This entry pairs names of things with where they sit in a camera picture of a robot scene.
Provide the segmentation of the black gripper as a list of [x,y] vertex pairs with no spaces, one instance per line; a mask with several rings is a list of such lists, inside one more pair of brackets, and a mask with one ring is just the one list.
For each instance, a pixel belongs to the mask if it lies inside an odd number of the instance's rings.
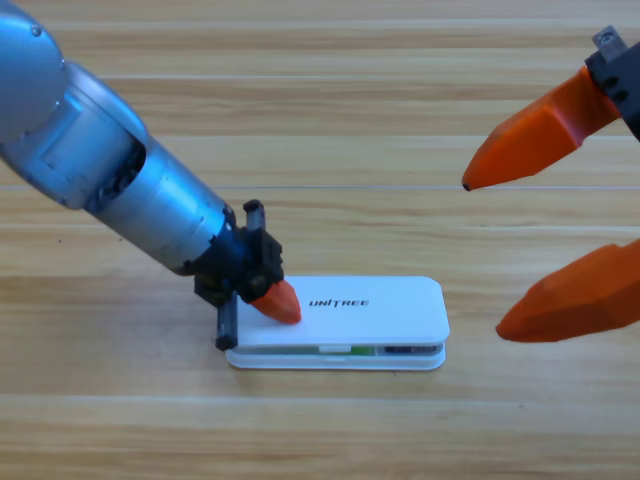
[[263,204],[250,200],[243,209],[243,227],[236,225],[233,210],[223,210],[220,232],[192,262],[195,293],[217,309],[215,347],[219,350],[238,345],[240,301],[283,324],[301,321],[295,289],[284,280],[282,246],[266,230]]
[[465,190],[536,175],[619,117],[639,139],[639,43],[628,46],[612,25],[592,41],[587,68],[495,127],[462,176]]

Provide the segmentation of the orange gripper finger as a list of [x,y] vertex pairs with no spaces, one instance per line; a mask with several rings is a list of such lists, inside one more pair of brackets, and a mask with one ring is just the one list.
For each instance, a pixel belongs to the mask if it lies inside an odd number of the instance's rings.
[[550,343],[639,321],[639,242],[601,247],[534,284],[496,326],[508,341]]

